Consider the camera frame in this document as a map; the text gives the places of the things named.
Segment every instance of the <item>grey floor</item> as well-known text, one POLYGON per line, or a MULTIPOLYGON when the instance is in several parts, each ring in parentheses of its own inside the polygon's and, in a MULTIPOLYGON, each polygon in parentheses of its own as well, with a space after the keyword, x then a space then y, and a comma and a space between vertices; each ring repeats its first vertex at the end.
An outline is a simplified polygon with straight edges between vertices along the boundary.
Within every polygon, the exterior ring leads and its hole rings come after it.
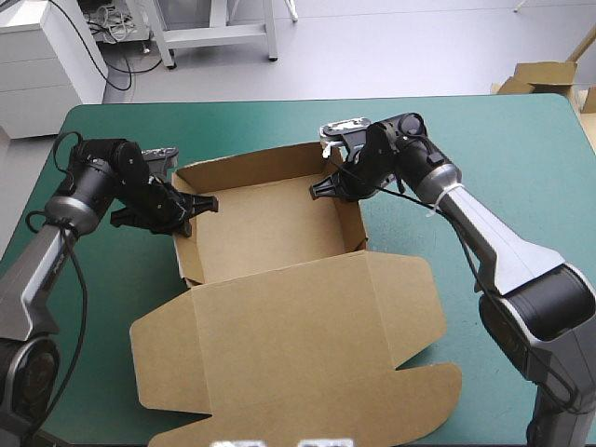
MULTIPOLYGON (((518 61, 562 61, 596 21, 596 0, 296 0, 292 23, 276 0, 279 60, 265 45, 180 50, 178 68, 138 75, 105 102, 218 102, 487 94, 518 61)), ((202 23, 205 1, 162 2, 169 26, 202 23)), ((256 20, 244 0, 238 22, 256 20)), ((118 54, 106 50, 110 61, 118 54)), ((152 65, 127 48, 135 69, 152 65)), ((125 84, 123 75, 115 83, 125 84)), ((580 85, 596 84, 596 45, 580 61, 580 85)), ((9 141, 0 132, 0 253, 47 157, 51 138, 9 141)))

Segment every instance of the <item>cardboard piece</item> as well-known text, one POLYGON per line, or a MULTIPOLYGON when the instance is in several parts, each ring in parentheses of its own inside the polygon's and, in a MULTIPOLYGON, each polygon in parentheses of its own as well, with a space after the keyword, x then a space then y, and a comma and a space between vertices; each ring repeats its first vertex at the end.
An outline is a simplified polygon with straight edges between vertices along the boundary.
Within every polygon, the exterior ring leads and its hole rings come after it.
POLYGON ((358 203, 313 200, 308 192, 329 170, 317 142, 178 169, 174 186, 220 202, 219 213, 193 219, 192 237, 174 238, 181 276, 224 281, 365 248, 358 203))
POLYGON ((576 106, 573 84, 576 62, 523 62, 515 66, 515 73, 497 94, 557 93, 576 106))
POLYGON ((505 83, 497 90, 497 95, 512 95, 512 94, 523 94, 532 93, 535 87, 522 82, 515 77, 510 76, 505 83))
POLYGON ((524 62, 515 66, 513 77, 533 86, 571 86, 576 69, 576 62, 524 62))
POLYGON ((581 109, 582 114, 596 114, 596 86, 592 86, 588 90, 588 95, 584 101, 584 106, 581 109))
POLYGON ((421 258, 357 251, 192 288, 131 328, 141 403, 212 414, 151 447, 420 438, 454 409, 453 364, 393 371, 445 321, 421 258))

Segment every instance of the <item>black cable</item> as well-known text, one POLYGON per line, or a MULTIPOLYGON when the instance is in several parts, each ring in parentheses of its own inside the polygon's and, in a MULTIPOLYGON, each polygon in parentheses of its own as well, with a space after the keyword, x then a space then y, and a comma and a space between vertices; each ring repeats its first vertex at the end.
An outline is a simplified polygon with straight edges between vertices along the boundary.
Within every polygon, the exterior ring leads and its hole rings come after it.
MULTIPOLYGON (((416 205, 419 205, 421 207, 426 208, 427 210, 434 210, 437 214, 439 214, 439 216, 441 216, 442 218, 444 218, 452 227, 452 229, 455 231, 455 235, 457 236, 457 239, 459 240, 462 249, 464 251, 464 255, 466 257, 466 261, 467 261, 467 265, 470 269, 470 271, 472 272, 472 276, 474 277, 474 279, 476 280, 476 282, 478 283, 479 287, 481 288, 482 293, 484 293, 484 295, 491 300, 491 302, 493 302, 493 305, 495 307, 495 309, 497 310, 497 312, 499 312, 499 314, 501 314, 501 317, 504 318, 505 321, 508 321, 508 317, 506 316, 505 312, 501 309, 500 304, 498 303, 498 300, 494 297, 494 295, 489 291, 489 289, 486 287, 486 285, 484 284, 484 282, 481 280, 480 275, 478 273, 478 270, 476 268, 476 265, 474 265, 474 261, 472 260, 472 256, 470 253, 470 249, 468 244, 466 243, 466 239, 464 238, 464 234, 463 234, 463 230, 460 227, 459 223, 452 218, 449 214, 446 214, 445 212, 443 212, 442 210, 438 210, 435 207, 428 205, 427 203, 422 202, 421 200, 418 200, 417 198, 414 198, 412 196, 408 196, 406 194, 403 193, 397 193, 395 191, 391 191, 390 189, 386 189, 382 186, 378 186, 375 184, 371 184, 371 183, 367 183, 365 182, 363 179, 361 179, 359 176, 357 176, 356 174, 354 174, 353 172, 350 172, 349 170, 347 170, 346 168, 344 168, 343 166, 335 163, 331 158, 329 158, 329 161, 331 162, 332 165, 334 165, 336 168, 338 168, 341 172, 344 172, 347 175, 350 175, 352 178, 354 178, 355 180, 361 182, 362 184, 369 186, 371 188, 376 189, 377 191, 392 195, 392 196, 396 196, 399 198, 405 198, 406 200, 411 201, 412 203, 415 203, 416 205)), ((515 326, 512 326, 513 330, 516 331, 519 335, 519 338, 521 340, 521 342, 524 344, 524 346, 526 347, 526 349, 528 350, 528 353, 530 355, 532 355, 550 374, 552 374, 552 376, 561 384, 561 386, 563 386, 565 388, 565 390, 569 393, 569 400, 567 402, 560 400, 559 398, 557 398, 556 396, 554 396, 550 390, 548 390, 547 388, 543 387, 542 389, 545 390, 545 392, 549 395, 549 397, 553 400, 553 402, 555 402, 555 404, 560 408, 561 411, 570 413, 570 414, 575 414, 575 415, 581 415, 581 414, 586 414, 586 413, 590 413, 590 411, 586 411, 586 412, 580 412, 578 409, 573 407, 573 402, 576 400, 576 396, 577 396, 577 388, 576 386, 572 386, 570 385, 558 372, 554 371, 544 360, 542 360, 533 350, 532 347, 530 346, 530 344, 527 342, 527 340, 525 340, 525 337, 523 336, 523 334, 519 333, 518 328, 516 328, 515 326)))
POLYGON ((71 171, 69 171, 68 169, 64 169, 61 168, 60 165, 58 164, 58 160, 56 159, 56 154, 58 153, 58 148, 60 147, 61 143, 69 136, 71 135, 75 135, 77 138, 77 142, 76 145, 79 145, 81 142, 83 142, 83 135, 81 135, 80 133, 78 133, 77 131, 70 131, 70 132, 64 132, 61 133, 58 138, 56 138, 56 140, 54 141, 54 143, 52 144, 52 148, 51 148, 51 153, 52 153, 52 159, 54 160, 54 166, 56 167, 56 169, 58 171, 60 171, 62 174, 66 175, 71 182, 71 185, 69 187, 69 189, 73 188, 75 186, 75 177, 73 175, 73 173, 71 171))
POLYGON ((74 266, 74 270, 76 272, 76 276, 78 278, 78 282, 81 285, 81 291, 83 292, 82 302, 81 302, 81 324, 79 327, 78 338, 76 340, 76 347, 74 348, 74 353, 71 358, 70 365, 64 378, 62 379, 61 385, 56 391, 54 398, 52 399, 51 403, 48 405, 47 410, 44 416, 41 418, 40 421, 32 428, 31 434, 33 435, 41 426, 47 421, 47 418, 51 415, 52 411, 60 401, 64 390, 70 383, 71 377, 75 372, 76 364, 81 356, 81 351, 83 350, 83 344, 85 342, 85 334, 87 332, 87 316, 88 316, 88 289, 87 283, 83 276, 83 270, 81 269, 81 265, 78 262, 78 259, 75 254, 75 249, 71 245, 69 240, 69 236, 66 234, 66 230, 68 229, 68 224, 61 224, 59 225, 61 237, 64 242, 64 246, 66 247, 66 251, 68 252, 74 266))
MULTIPOLYGON (((67 178, 71 179, 72 185, 74 185, 75 177, 74 177, 73 173, 71 171, 69 171, 68 169, 61 168, 60 165, 58 164, 58 160, 56 159, 56 154, 58 153, 60 144, 69 135, 76 135, 76 137, 78 139, 77 145, 83 141, 83 136, 79 132, 71 131, 71 132, 63 133, 56 139, 56 141, 52 145, 51 152, 52 152, 52 157, 54 160, 54 166, 56 167, 56 169, 58 171, 64 173, 67 176, 67 178)), ((83 344, 85 342, 85 335, 87 332, 87 317, 88 317, 87 282, 85 281, 85 277, 83 276, 83 269, 81 268, 81 265, 78 262, 78 258, 76 257, 75 249, 71 245, 71 241, 69 238, 70 235, 66 234, 66 231, 68 230, 68 231, 72 232, 75 237, 78 237, 76 229, 67 220, 64 220, 64 219, 58 220, 58 219, 54 218, 53 216, 49 215, 44 210, 34 210, 34 211, 30 211, 25 217, 25 223, 27 224, 27 227, 34 233, 38 233, 38 230, 36 230, 33 227, 32 223, 31 223, 31 218, 33 216, 40 216, 40 215, 46 217, 45 224, 58 226, 60 228, 62 242, 64 243, 64 247, 66 247, 66 252, 68 253, 68 255, 70 256, 70 258, 73 262, 74 270, 76 272, 76 277, 78 278, 78 282, 81 286, 81 291, 82 291, 83 296, 81 299, 81 324, 79 327, 79 333, 78 333, 78 337, 76 340, 76 346, 74 348, 74 353, 71 358, 70 365, 68 367, 68 370, 66 371, 66 374, 64 375, 64 378, 62 379, 60 387, 54 394, 54 398, 52 399, 51 403, 48 405, 43 417, 32 427, 32 429, 30 431, 31 435, 33 435, 37 430, 39 430, 39 428, 41 428, 41 426, 47 421, 47 418, 51 415, 52 411, 54 410, 54 408, 60 401, 62 394, 64 393, 64 390, 70 383, 71 377, 73 376, 73 373, 75 372, 76 364, 81 356, 83 344)))
MULTIPOLYGON (((95 21, 91 21, 91 20, 89 20, 89 21, 87 22, 87 25, 91 25, 91 26, 95 26, 95 27, 96 27, 95 29, 92 29, 92 30, 91 30, 91 31, 93 32, 93 34, 97 34, 97 33, 105 33, 105 32, 108 32, 108 31, 109 31, 109 30, 108 30, 106 27, 104 27, 104 26, 100 25, 99 23, 97 23, 97 22, 95 22, 95 21)), ((122 54, 122 56, 123 56, 124 60, 125 60, 125 61, 127 61, 126 54, 124 54, 124 53, 122 52, 122 49, 120 49, 120 51, 121 51, 121 54, 122 54)), ((120 73, 126 73, 127 75, 142 75, 143 73, 149 73, 149 72, 152 72, 152 71, 154 71, 154 69, 155 69, 155 68, 157 68, 157 67, 159 66, 159 64, 160 64, 162 61, 163 61, 163 60, 160 58, 160 59, 159 59, 159 61, 157 61, 157 62, 156 62, 154 65, 152 65, 150 68, 143 69, 143 70, 135 70, 135 71, 131 71, 131 70, 130 70, 130 67, 129 67, 127 70, 122 70, 121 68, 118 68, 118 67, 116 67, 116 66, 113 66, 111 63, 108 63, 108 62, 106 62, 106 61, 105 61, 105 64, 106 64, 108 67, 110 67, 112 70, 116 70, 117 72, 120 72, 120 73)))
POLYGON ((144 70, 135 70, 135 71, 127 71, 127 70, 122 70, 118 67, 114 67, 113 65, 109 64, 108 62, 106 62, 105 64, 110 67, 112 70, 116 70, 117 72, 120 73, 130 73, 132 75, 142 75, 143 73, 149 73, 149 72, 153 72, 155 68, 157 68, 159 66, 159 64, 162 62, 161 59, 159 59, 159 61, 156 62, 155 65, 152 65, 150 68, 146 68, 144 70))
POLYGON ((102 70, 100 69, 99 65, 97 64, 97 62, 95 62, 95 59, 93 58, 93 55, 91 54, 91 50, 89 49, 89 47, 87 46, 87 42, 85 42, 85 39, 83 38, 83 35, 78 31, 78 28, 76 28, 75 23, 73 22, 73 20, 71 19, 71 17, 67 14, 67 12, 60 6, 58 5, 54 0, 48 0, 49 3, 51 3, 52 5, 54 5, 61 13, 62 15, 70 22, 70 24, 73 26, 74 30, 76 31, 76 34, 78 35, 78 38, 81 40, 81 42, 83 43, 83 46, 85 47, 85 50, 87 51, 87 54, 89 55, 89 58, 91 59, 91 62, 93 62, 93 65, 95 66, 97 72, 102 76, 103 80, 112 88, 115 88, 116 90, 119 91, 127 91, 130 90, 130 88, 132 87, 132 73, 129 74, 129 84, 125 87, 119 87, 116 84, 114 84, 113 82, 111 82, 108 77, 103 74, 102 70))

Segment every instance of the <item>table surface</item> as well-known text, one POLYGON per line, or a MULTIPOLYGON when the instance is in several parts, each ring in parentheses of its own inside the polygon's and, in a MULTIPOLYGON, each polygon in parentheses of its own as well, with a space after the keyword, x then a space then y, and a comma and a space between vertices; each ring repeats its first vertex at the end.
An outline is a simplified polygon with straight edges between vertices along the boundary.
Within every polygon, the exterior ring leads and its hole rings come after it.
MULTIPOLYGON (((469 191, 522 237, 557 249, 596 280, 596 159, 569 103, 556 95, 79 106, 62 129, 86 138, 124 137, 143 149, 178 146, 183 165, 313 141, 318 126, 331 121, 413 111, 422 114, 433 141, 464 172, 469 191)), ((67 152, 59 156, 62 163, 67 152)), ((47 163, 26 211, 43 208, 60 179, 47 163)), ((379 194, 363 202, 362 210, 370 249, 425 257, 440 292, 447 334, 406 366, 454 361, 463 372, 457 409, 421 442, 524 443, 535 387, 522 380, 482 327, 473 280, 451 228, 391 196, 379 194)), ((21 223, 0 273, 31 238, 21 223)), ((76 252, 90 290, 88 337, 45 429, 70 442, 136 444, 196 420, 193 414, 144 409, 137 401, 130 354, 132 321, 185 289, 170 237, 104 222, 80 240, 76 252)), ((61 326, 58 340, 67 360, 80 311, 70 265, 50 308, 61 326)))

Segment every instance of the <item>open cardboard box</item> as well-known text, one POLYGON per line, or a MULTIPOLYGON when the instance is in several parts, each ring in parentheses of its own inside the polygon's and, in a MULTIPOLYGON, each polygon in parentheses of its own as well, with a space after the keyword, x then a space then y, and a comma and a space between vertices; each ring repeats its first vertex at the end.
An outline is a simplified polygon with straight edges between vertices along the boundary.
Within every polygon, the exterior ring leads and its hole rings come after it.
POLYGON ((176 238, 182 276, 203 285, 133 324, 135 372, 145 407, 211 417, 151 447, 389 447, 453 411, 455 365, 395 371, 445 332, 429 266, 363 251, 358 203, 312 200, 333 168, 320 152, 299 144, 177 171, 178 188, 216 195, 220 212, 176 238), (218 444, 238 440, 253 442, 218 444))
POLYGON ((558 93, 574 102, 573 84, 576 62, 524 62, 515 66, 515 73, 502 86, 494 85, 493 93, 558 93))

